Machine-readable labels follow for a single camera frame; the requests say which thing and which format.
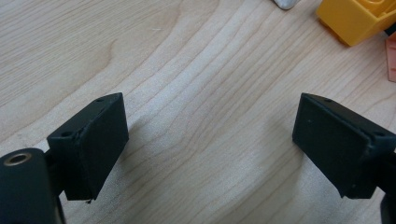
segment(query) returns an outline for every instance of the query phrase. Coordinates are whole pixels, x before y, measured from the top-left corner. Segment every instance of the white object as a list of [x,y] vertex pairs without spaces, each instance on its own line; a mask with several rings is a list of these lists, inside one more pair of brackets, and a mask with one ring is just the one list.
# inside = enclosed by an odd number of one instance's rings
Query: white object
[[275,3],[282,9],[291,9],[294,7],[300,0],[274,0]]

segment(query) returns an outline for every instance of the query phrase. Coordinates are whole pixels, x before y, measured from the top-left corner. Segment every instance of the pink object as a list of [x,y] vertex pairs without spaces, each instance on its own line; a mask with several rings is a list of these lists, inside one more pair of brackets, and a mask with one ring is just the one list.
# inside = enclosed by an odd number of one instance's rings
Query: pink object
[[396,82],[396,33],[391,35],[387,41],[387,57],[388,57],[388,79]]

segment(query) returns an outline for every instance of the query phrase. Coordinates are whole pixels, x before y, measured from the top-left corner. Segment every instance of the wood grain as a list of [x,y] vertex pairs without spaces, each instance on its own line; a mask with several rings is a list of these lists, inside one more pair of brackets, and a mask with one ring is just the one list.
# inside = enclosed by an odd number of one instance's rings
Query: wood grain
[[396,132],[385,35],[346,48],[319,3],[2,1],[1,155],[121,91],[131,140],[68,223],[380,223],[380,190],[341,199],[291,142],[301,92]]

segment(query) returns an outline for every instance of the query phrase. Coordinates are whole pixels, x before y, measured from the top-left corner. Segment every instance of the yellow toy block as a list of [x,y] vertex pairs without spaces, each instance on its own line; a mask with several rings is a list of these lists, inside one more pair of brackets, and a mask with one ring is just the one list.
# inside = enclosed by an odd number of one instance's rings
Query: yellow toy block
[[323,0],[317,15],[349,46],[396,22],[395,0]]

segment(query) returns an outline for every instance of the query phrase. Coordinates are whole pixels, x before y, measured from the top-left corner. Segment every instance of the light wooden surface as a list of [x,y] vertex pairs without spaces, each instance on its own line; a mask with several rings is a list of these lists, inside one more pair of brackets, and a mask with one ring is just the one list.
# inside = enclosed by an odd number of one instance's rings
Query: light wooden surface
[[386,36],[346,48],[319,3],[1,1],[0,155],[121,91],[130,142],[68,223],[380,223],[380,190],[341,199],[291,142],[301,92],[396,132]]

